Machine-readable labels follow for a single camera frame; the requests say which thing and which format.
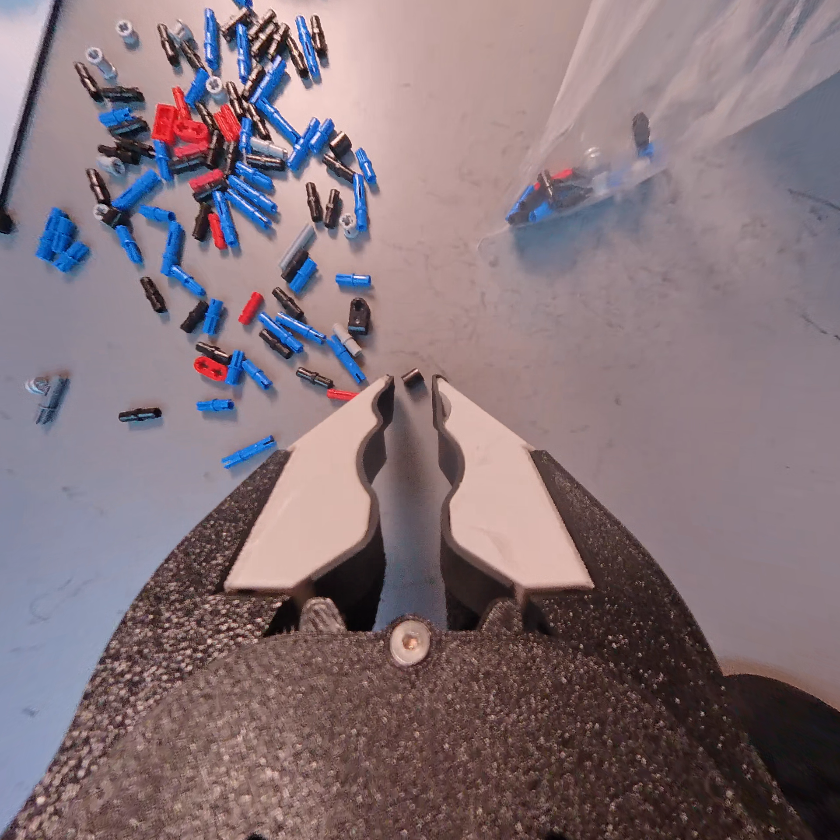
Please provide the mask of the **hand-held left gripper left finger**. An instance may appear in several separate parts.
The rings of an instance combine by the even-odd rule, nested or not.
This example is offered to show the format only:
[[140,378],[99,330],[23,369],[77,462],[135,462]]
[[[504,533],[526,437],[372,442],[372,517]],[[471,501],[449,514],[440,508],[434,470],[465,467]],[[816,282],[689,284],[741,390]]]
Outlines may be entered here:
[[384,579],[380,504],[395,384],[384,375],[292,444],[224,581],[225,592],[311,587],[361,600]]

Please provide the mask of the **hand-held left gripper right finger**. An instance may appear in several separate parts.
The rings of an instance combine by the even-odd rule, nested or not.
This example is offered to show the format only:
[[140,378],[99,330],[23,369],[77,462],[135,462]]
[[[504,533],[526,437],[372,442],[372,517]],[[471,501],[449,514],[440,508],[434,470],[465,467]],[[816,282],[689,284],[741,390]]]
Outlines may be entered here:
[[457,595],[589,591],[592,577],[535,461],[536,450],[443,376],[433,380],[447,588]]

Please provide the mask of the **small cluster of toy pins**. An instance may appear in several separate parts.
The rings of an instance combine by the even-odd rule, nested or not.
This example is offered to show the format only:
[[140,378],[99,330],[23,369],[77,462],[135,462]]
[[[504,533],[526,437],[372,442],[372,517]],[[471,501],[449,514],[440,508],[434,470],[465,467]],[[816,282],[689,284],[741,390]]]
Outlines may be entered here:
[[591,145],[574,165],[543,168],[512,203],[506,224],[525,228],[569,216],[578,209],[616,200],[642,185],[662,161],[646,113],[634,114],[628,139],[630,144],[612,151]]

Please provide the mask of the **large pile of toy pins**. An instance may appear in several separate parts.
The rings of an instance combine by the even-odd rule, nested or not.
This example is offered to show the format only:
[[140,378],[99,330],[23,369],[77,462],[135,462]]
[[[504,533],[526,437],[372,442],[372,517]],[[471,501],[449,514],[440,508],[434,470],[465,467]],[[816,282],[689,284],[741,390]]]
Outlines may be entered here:
[[[321,57],[321,30],[310,39],[300,17],[302,51],[272,11],[259,17],[239,2],[217,23],[205,2],[199,49],[189,27],[167,27],[163,12],[184,2],[62,2],[27,158],[31,219],[26,246],[27,337],[49,376],[70,384],[53,422],[35,425],[38,456],[91,476],[95,463],[127,468],[139,455],[144,424],[174,431],[172,409],[191,403],[175,387],[180,358],[151,341],[146,323],[175,324],[160,289],[189,308],[181,326],[195,370],[211,383],[203,415],[243,417],[242,381],[278,396],[240,339],[260,336],[294,356],[306,324],[293,309],[270,319],[259,272],[240,261],[234,214],[274,241],[280,210],[274,178],[292,175],[315,154],[363,185],[332,142],[320,149],[313,121],[296,132],[270,95],[286,73],[284,49]],[[118,414],[158,406],[162,418],[121,423]]]

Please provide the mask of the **clear plastic bag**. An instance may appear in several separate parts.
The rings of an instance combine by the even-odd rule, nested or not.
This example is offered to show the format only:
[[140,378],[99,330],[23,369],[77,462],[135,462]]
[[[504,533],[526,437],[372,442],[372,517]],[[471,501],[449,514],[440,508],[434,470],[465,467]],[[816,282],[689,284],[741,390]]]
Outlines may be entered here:
[[591,145],[630,144],[637,112],[661,152],[656,175],[838,67],[839,2],[592,2],[509,208],[543,168],[574,165]]

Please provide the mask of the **grey desk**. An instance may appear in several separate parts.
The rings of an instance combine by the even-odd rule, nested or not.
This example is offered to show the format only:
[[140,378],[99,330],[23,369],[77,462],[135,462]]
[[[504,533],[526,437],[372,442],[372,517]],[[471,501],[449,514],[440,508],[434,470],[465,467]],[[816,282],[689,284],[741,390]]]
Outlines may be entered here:
[[[721,663],[838,703],[838,79],[684,161],[617,204],[505,229],[587,2],[257,2],[316,10],[322,84],[276,100],[298,130],[332,118],[372,158],[370,236],[321,234],[302,306],[347,315],[338,272],[370,274],[370,379],[418,368],[548,450],[617,515],[686,599]],[[113,629],[157,565],[250,470],[221,458],[286,446],[333,405],[257,337],[278,396],[243,379],[244,416],[203,415],[189,312],[146,323],[185,363],[175,429],[144,424],[127,468],[39,457],[49,362],[32,303],[27,158],[2,237],[2,826],[46,770]],[[234,214],[268,296],[308,220],[280,178],[274,241]]]

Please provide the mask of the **white desk lamp stand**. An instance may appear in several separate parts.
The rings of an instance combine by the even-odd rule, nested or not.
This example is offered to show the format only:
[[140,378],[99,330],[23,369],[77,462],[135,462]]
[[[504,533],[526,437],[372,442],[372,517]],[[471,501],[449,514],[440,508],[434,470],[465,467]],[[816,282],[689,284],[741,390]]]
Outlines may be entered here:
[[61,1],[1,2],[2,236],[14,231],[11,195],[61,5]]

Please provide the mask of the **grey toy connector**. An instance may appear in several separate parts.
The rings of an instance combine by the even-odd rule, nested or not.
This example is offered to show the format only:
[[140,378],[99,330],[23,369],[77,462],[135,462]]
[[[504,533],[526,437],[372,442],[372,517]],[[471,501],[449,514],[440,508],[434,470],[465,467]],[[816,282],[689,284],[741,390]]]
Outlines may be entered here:
[[24,384],[25,390],[41,398],[41,402],[38,405],[38,412],[35,416],[37,425],[48,425],[54,421],[67,393],[69,384],[69,376],[63,374],[50,377],[36,376],[26,381]]

